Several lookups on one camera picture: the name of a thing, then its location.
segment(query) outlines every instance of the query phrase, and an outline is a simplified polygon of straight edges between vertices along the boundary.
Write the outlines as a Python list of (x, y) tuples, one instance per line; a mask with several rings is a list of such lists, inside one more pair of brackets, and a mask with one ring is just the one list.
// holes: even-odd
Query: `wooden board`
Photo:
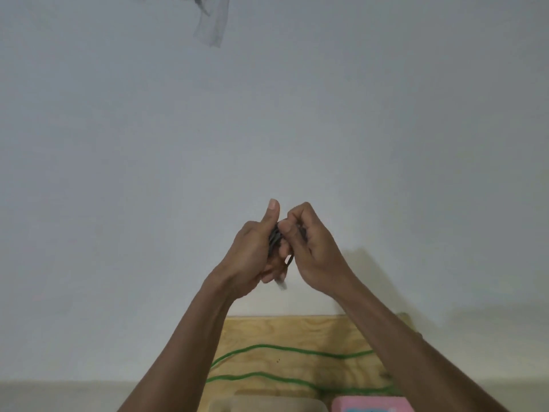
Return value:
[[(400, 314), (399, 317), (412, 326), (408, 315)], [(364, 337), (345, 315), (229, 317), (223, 326), (215, 358), (254, 344), (276, 344), (345, 354), (370, 350)], [(242, 375), (252, 371), (303, 379), (333, 388), (380, 388), (392, 383), (376, 355), (337, 360), (267, 348), (223, 360), (210, 371), (210, 377)], [(233, 395), (320, 398), (328, 407), (333, 397), (304, 386), (254, 376), (238, 381), (213, 381), (206, 384), (198, 411), (208, 411), (208, 405), (215, 398)]]

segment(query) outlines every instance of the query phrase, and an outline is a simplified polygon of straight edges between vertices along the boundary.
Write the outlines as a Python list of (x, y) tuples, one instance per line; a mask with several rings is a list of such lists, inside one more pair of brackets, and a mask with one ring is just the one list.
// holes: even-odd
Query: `pink box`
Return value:
[(332, 412), (413, 412), (406, 398), (390, 396), (340, 396)]

